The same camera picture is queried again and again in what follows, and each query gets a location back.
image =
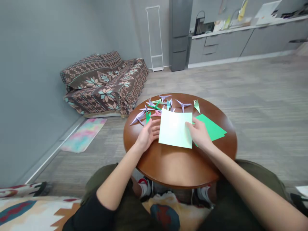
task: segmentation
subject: hand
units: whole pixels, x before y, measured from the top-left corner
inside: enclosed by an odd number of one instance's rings
[[[142,153],[149,148],[154,140],[159,138],[159,129],[160,119],[154,121],[150,119],[149,122],[142,128],[135,143],[139,148],[141,148]]]
[[[216,146],[211,141],[205,124],[196,118],[193,118],[192,121],[195,124],[185,122],[185,125],[188,127],[190,135],[192,136],[192,140],[198,145],[198,147],[204,150],[213,150]]]

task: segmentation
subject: floor mat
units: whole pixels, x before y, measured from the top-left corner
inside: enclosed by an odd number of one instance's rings
[[[69,152],[84,152],[97,133],[102,129],[107,119],[91,118],[81,125],[61,146],[61,150]]]

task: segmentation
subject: black pants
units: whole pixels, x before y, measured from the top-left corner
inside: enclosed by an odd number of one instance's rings
[[[274,173],[250,161],[236,160],[236,162],[263,184],[287,199],[284,185]],[[89,196],[107,179],[116,165],[104,166],[90,178],[81,204],[87,202]],[[162,230],[162,226],[151,217],[136,198],[132,187],[133,183],[130,180],[114,218],[114,230]],[[198,230],[264,230],[226,179],[222,178],[217,182],[216,191],[216,206]]]

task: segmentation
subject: finger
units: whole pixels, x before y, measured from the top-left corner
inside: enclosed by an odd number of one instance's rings
[[[195,123],[195,128],[199,128],[203,123],[197,118],[193,118],[192,121]]]
[[[153,136],[153,140],[157,140],[159,138],[159,135]]]
[[[160,125],[152,127],[152,132],[157,131],[157,130],[158,131],[160,130]]]
[[[153,136],[159,135],[159,130],[153,132]]]
[[[192,131],[195,129],[190,122],[185,122],[185,125],[186,127],[188,127],[190,133],[192,133]]]
[[[158,124],[160,124],[160,119],[158,119],[158,120],[153,120],[152,126],[156,126],[156,125],[158,125]]]

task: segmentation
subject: person's left hand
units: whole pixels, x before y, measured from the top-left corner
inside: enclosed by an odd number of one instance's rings
[[[145,152],[151,143],[159,138],[159,129],[160,119],[150,119],[149,122],[142,128],[135,143],[139,148],[141,148],[142,152]]]

